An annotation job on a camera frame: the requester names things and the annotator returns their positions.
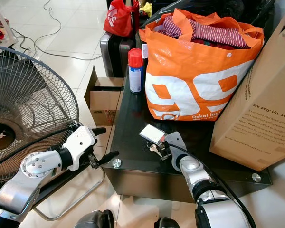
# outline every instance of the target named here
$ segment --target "table top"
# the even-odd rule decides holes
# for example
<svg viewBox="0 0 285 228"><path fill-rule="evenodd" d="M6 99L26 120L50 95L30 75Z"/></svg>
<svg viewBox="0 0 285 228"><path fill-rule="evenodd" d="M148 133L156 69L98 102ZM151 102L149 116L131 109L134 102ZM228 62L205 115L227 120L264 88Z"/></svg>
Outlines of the table top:
<svg viewBox="0 0 285 228"><path fill-rule="evenodd" d="M172 167L170 159L160 161L159 156L147 147L148 141L139 135L147 124L151 124L168 134L178 131L188 152L197 156L226 181L254 182L251 175L258 173L261 176L259 184L272 184L267 169L257 172L209 152L214 122L155 120L149 112L145 93L131 93L128 78L115 123L111 151L119 151L121 170L182 175Z"/></svg>

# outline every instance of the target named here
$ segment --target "yellow object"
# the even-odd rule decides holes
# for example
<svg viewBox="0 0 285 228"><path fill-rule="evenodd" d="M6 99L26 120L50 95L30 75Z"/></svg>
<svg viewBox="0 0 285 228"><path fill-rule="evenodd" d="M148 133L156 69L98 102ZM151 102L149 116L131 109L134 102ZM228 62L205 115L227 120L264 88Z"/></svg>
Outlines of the yellow object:
<svg viewBox="0 0 285 228"><path fill-rule="evenodd" d="M139 8L139 10L146 12L150 18L152 15L152 3L150 4L150 3L146 2L145 6L142 8Z"/></svg>

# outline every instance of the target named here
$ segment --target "spray can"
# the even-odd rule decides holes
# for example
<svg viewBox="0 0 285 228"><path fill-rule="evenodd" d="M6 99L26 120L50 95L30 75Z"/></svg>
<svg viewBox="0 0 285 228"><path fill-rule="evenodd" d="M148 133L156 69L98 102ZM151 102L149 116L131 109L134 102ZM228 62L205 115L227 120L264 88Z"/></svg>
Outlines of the spray can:
<svg viewBox="0 0 285 228"><path fill-rule="evenodd" d="M129 58L129 82L132 93L139 93L143 90L143 55L138 48L131 49Z"/></svg>

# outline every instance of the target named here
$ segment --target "striped clothing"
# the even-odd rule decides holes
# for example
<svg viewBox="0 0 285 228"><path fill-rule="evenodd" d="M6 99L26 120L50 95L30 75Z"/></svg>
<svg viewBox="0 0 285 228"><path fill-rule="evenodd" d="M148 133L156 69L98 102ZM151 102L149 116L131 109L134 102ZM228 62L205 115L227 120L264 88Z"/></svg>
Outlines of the striped clothing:
<svg viewBox="0 0 285 228"><path fill-rule="evenodd" d="M193 28L192 39L203 39L234 46L239 49L249 48L237 28L216 28L209 25L202 25L191 19L189 19L189 22ZM173 38L178 38L180 35L182 35L181 29L173 23L172 16L165 18L163 27L164 30L159 31L161 34L165 34Z"/></svg>

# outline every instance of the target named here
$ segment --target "red cap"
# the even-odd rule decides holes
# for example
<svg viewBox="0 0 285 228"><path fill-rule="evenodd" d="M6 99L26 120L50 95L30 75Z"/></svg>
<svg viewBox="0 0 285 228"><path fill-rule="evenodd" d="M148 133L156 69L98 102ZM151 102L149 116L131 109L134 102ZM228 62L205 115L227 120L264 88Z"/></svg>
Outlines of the red cap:
<svg viewBox="0 0 285 228"><path fill-rule="evenodd" d="M142 50L133 48L128 53L129 66L132 68L141 68L143 66Z"/></svg>

